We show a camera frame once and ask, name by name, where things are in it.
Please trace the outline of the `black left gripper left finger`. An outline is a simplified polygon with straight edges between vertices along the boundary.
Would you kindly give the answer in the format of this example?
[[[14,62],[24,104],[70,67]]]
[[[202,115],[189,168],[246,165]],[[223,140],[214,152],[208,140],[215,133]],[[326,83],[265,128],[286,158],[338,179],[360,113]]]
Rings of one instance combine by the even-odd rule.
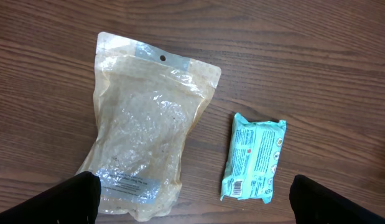
[[[8,224],[95,224],[100,204],[100,178],[84,171],[0,213]]]

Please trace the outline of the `teal tissue pack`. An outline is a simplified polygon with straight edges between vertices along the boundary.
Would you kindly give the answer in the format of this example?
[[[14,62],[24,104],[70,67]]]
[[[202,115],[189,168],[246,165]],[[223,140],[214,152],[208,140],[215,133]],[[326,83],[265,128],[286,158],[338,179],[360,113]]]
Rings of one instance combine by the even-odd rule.
[[[249,122],[234,115],[220,198],[271,202],[286,129],[285,120]]]

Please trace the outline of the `white orange snack packet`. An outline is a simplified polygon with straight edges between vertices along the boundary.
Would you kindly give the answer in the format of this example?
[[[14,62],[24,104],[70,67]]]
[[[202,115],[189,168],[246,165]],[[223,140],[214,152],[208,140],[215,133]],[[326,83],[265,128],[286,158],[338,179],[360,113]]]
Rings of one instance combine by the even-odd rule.
[[[221,69],[100,32],[93,103],[97,138],[80,167],[101,181],[100,213],[139,222],[170,213],[182,188],[188,133],[209,105]]]

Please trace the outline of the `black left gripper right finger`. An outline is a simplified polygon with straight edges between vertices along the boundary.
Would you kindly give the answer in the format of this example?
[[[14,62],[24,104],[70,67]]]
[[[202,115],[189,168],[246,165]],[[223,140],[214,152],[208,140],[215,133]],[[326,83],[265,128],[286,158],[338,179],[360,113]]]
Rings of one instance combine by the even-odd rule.
[[[296,224],[385,224],[385,218],[304,175],[294,177],[289,200]]]

